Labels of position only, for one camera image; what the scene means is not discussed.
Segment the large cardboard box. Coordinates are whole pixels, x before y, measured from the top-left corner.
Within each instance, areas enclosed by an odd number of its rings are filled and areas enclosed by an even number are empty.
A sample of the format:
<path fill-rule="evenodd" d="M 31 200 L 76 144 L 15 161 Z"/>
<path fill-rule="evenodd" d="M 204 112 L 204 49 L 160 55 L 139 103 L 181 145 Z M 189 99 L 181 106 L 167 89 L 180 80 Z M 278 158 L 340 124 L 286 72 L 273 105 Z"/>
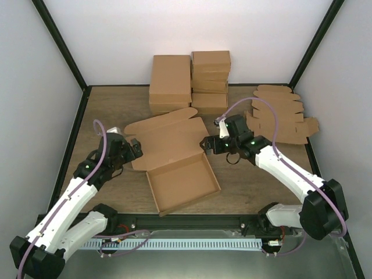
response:
<path fill-rule="evenodd" d="M 183 108 L 131 123 L 127 140 L 137 139 L 143 155 L 132 161 L 145 171 L 159 216 L 220 193 L 221 187 L 199 143 L 209 135 L 195 108 Z"/>

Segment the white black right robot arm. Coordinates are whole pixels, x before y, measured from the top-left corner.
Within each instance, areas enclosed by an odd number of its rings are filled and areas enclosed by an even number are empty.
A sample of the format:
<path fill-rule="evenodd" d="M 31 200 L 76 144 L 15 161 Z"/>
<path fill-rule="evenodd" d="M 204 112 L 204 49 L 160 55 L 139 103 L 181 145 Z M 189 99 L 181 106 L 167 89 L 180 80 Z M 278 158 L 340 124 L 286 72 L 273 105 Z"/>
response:
<path fill-rule="evenodd" d="M 214 124 L 219 134 L 199 143 L 205 153 L 237 154 L 271 174 L 300 201 L 298 205 L 273 202 L 264 207 L 258 219 L 261 232 L 272 234 L 280 226 L 301 228 L 316 240 L 337 230 L 346 234 L 348 210 L 339 182 L 326 181 L 289 160 L 267 138 L 254 136 L 241 115 L 224 117 Z"/>

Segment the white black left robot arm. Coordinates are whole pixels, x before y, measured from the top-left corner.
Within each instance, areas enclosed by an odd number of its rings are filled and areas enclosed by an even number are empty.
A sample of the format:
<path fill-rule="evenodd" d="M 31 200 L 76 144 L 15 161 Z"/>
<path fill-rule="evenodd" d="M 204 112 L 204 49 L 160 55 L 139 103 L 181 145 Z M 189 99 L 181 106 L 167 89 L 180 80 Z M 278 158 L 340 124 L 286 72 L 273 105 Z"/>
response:
<path fill-rule="evenodd" d="M 90 152 L 73 173 L 65 192 L 48 214 L 25 237 L 16 236 L 10 251 L 17 277 L 58 278 L 67 260 L 89 239 L 114 234 L 118 212 L 98 204 L 77 224 L 81 209 L 103 187 L 121 175 L 124 165 L 143 155 L 141 143 L 111 131 L 101 137 L 98 149 Z"/>

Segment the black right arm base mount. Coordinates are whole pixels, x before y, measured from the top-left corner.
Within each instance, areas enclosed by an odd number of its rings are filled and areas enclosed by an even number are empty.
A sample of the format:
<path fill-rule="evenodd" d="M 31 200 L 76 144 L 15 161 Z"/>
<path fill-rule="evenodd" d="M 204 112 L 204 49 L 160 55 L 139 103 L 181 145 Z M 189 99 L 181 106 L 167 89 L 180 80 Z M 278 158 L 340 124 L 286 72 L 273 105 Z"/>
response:
<path fill-rule="evenodd" d="M 264 214 L 240 215 L 239 224 L 243 236 L 255 237 L 280 236 L 282 229 L 272 225 Z"/>

